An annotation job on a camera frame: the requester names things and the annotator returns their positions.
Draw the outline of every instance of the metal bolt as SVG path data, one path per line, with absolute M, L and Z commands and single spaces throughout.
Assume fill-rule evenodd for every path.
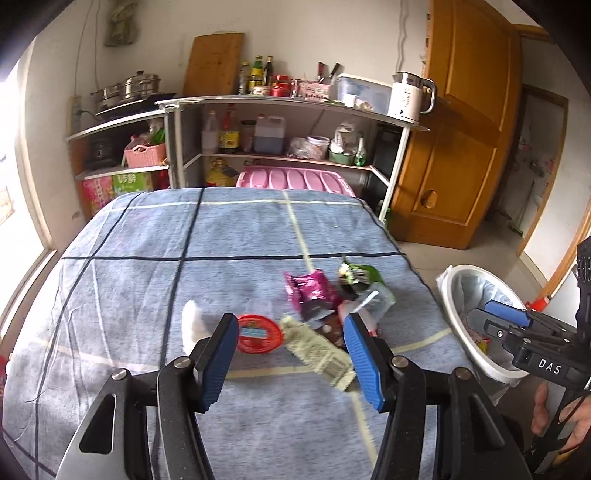
M 127 376 L 127 370 L 125 368 L 120 368 L 118 370 L 115 370 L 113 373 L 111 373 L 111 378 L 113 380 L 123 380 L 126 376 Z
M 396 368 L 404 368 L 408 366 L 408 359 L 404 356 L 395 356 L 392 358 L 392 364 Z
M 175 368 L 187 368 L 191 364 L 191 359 L 188 356 L 180 356 L 174 360 Z
M 472 372 L 470 372 L 467 368 L 458 367 L 456 368 L 456 377 L 460 380 L 470 380 L 472 378 Z

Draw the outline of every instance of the red round container lid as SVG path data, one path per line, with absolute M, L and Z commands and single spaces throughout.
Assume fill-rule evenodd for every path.
M 283 333 L 273 320 L 262 315 L 238 317 L 238 349 L 243 353 L 269 353 L 283 343 Z

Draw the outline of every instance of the pink plastic lid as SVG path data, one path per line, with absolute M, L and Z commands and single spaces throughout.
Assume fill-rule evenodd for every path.
M 315 190 L 355 197 L 345 179 L 334 171 L 295 167 L 245 167 L 236 187 L 270 190 Z

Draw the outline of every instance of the green box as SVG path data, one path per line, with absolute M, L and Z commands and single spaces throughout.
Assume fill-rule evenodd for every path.
M 129 192 L 151 192 L 152 175 L 149 171 L 113 175 L 113 190 L 116 197 Z

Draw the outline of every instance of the door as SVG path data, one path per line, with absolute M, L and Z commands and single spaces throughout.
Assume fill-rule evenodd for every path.
M 440 97 L 413 133 L 389 228 L 400 241 L 467 248 L 511 145 L 521 40 L 485 0 L 431 0 L 425 77 Z

